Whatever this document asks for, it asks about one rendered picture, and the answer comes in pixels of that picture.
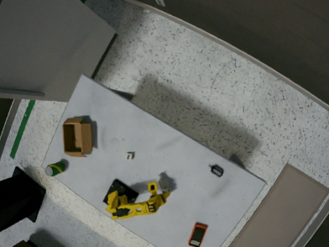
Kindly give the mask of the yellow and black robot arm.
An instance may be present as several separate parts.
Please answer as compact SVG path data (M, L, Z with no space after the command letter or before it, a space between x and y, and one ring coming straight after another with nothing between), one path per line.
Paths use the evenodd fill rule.
M118 199L117 198L115 199L115 197L118 197ZM132 218L134 216L140 216L140 215L143 216L150 215L150 213L155 214L159 210L158 194L151 195L149 197L149 202L144 201L137 203L128 203L128 197L126 197L126 195L119 197L118 191L115 191L108 195L107 203L109 203L109 205L107 206L107 211L111 213L113 220L118 219L118 217L120 217L120 219L124 219L124 218ZM132 212L128 214L124 214L123 211L124 208L132 209ZM137 208L141 208L142 211L138 210Z

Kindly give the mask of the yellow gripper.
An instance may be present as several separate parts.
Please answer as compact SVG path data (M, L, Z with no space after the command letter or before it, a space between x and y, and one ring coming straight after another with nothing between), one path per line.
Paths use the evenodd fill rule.
M157 184L156 181L151 182L148 184L148 188L149 188L149 193L152 193L152 195L157 194L158 188L157 188ZM166 203L166 198L170 195L170 192L167 193L160 193L158 194L158 198L159 198L159 208L164 205Z

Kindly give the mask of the green drink can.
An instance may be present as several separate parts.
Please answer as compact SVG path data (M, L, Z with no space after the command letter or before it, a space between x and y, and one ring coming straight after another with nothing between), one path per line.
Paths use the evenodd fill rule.
M59 161L50 165L47 165L44 172L47 176L56 176L65 171L65 165L63 162Z

